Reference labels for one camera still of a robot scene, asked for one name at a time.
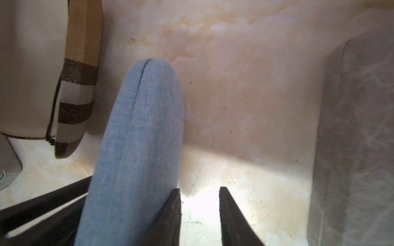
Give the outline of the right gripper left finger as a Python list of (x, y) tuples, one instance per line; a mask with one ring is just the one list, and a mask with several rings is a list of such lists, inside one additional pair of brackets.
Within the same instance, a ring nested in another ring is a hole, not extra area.
[(141, 246), (178, 246), (182, 213), (179, 189), (173, 189), (162, 210), (141, 242)]

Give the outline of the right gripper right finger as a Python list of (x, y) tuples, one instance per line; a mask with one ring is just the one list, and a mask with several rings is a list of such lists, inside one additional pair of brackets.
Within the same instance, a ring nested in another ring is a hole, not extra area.
[(226, 187), (220, 187), (219, 202), (223, 246), (264, 246)]

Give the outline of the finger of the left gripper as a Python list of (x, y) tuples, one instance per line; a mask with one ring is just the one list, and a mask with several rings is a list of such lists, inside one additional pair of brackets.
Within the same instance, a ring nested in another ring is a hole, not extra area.
[(16, 236), (1, 237), (2, 246), (72, 246), (86, 198), (61, 209)]
[(91, 177), (1, 210), (1, 235), (87, 193)]

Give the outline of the beige case with dark glasses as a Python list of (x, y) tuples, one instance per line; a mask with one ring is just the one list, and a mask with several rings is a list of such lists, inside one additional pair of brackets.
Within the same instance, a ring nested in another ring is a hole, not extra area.
[(101, 1), (1, 1), (1, 133), (79, 146), (100, 60)]

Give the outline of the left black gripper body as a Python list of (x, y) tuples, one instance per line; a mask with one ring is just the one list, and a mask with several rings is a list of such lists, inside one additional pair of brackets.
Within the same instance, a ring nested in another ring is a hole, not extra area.
[(8, 138), (1, 135), (1, 191), (21, 173), (22, 165)]

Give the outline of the teal-lined glasses case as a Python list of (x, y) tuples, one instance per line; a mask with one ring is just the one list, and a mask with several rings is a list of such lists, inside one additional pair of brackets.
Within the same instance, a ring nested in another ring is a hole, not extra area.
[(327, 58), (310, 200), (311, 246), (394, 243), (394, 28)]

